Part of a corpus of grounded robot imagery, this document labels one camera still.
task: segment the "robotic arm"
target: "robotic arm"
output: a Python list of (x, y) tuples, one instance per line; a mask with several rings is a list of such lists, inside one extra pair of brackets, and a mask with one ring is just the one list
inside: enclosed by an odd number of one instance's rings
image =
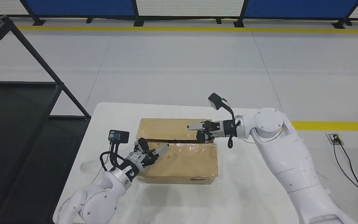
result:
[[(99, 180), (74, 192), (66, 205), (60, 209), (59, 218), (55, 219), (58, 224), (72, 224), (77, 214), (86, 224), (107, 224), (117, 210), (119, 198), (126, 193), (133, 179), (148, 166), (155, 163), (168, 149), (168, 144), (159, 149), (149, 149), (144, 138), (134, 143), (134, 150), (126, 158), (118, 153), (121, 143), (128, 143), (129, 132), (110, 130), (109, 141), (111, 150), (100, 156), (102, 167), (105, 172)], [(113, 168), (109, 171), (102, 157), (109, 154)]]
[[(205, 121), (189, 125), (188, 129), (204, 132), (207, 140), (229, 137), (229, 148), (232, 137), (247, 139), (251, 135), (266, 165), (288, 193), (300, 224), (357, 224), (337, 207), (320, 184), (312, 156), (285, 114), (274, 108), (263, 108), (254, 116), (234, 116), (227, 101), (217, 94), (211, 94), (209, 101), (214, 109), (223, 107), (229, 111), (232, 119)], [(274, 137), (282, 129), (284, 137), (269, 142), (261, 140)]]

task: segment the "blue wall panel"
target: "blue wall panel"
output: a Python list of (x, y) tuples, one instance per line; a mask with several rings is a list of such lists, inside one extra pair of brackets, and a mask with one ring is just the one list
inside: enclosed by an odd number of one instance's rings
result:
[(249, 0), (247, 17), (344, 17), (356, 0)]
[(27, 0), (36, 15), (132, 16), (131, 0)]

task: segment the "floor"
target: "floor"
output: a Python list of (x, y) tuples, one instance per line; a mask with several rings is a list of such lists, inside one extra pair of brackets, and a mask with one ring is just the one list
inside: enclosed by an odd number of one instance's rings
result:
[[(16, 24), (30, 24), (15, 20)], [(195, 26), (216, 26), (196, 21)], [(232, 26), (225, 21), (223, 26)], [(45, 25), (86, 25), (48, 20)], [(94, 20), (89, 26), (132, 26)], [(149, 26), (192, 26), (188, 21)], [(246, 27), (331, 29), (329, 22), (248, 21)], [(358, 29), (355, 24), (351, 29)], [(234, 108), (274, 107), (290, 120), (358, 121), (358, 34), (271, 32), (24, 31), (90, 114), (99, 102), (208, 106), (216, 92)], [(0, 41), (0, 81), (51, 81), (17, 39)], [(53, 114), (80, 115), (65, 95)], [(358, 171), (356, 132), (339, 132)], [(324, 131), (300, 131), (320, 180), (358, 221), (358, 190), (340, 172)], [(338, 157), (343, 168), (348, 164)]]

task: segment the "power outlet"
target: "power outlet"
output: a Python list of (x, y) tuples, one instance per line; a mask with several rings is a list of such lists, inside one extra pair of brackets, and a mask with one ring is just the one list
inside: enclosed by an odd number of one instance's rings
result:
[(342, 138), (342, 136), (340, 136), (338, 133), (326, 133), (326, 136), (327, 136), (327, 138), (328, 138), (328, 141), (330, 142), (330, 144), (331, 145), (339, 145), (339, 143), (338, 142), (335, 142), (335, 138), (334, 138), (334, 135), (338, 135), (338, 138), (340, 138), (340, 140), (341, 140), (341, 144), (342, 145), (344, 145), (344, 142), (343, 142), (343, 138)]

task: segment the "yellow floor line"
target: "yellow floor line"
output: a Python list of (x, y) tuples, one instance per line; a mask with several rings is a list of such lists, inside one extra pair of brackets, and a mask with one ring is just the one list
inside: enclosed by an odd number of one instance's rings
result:
[(235, 28), (235, 27), (179, 27), (179, 26), (17, 26), (20, 30), (44, 31), (202, 31), (202, 32), (291, 32), (307, 34), (358, 34), (353, 29), (301, 29), (301, 28)]
[(354, 130), (358, 122), (292, 122), (297, 130)]

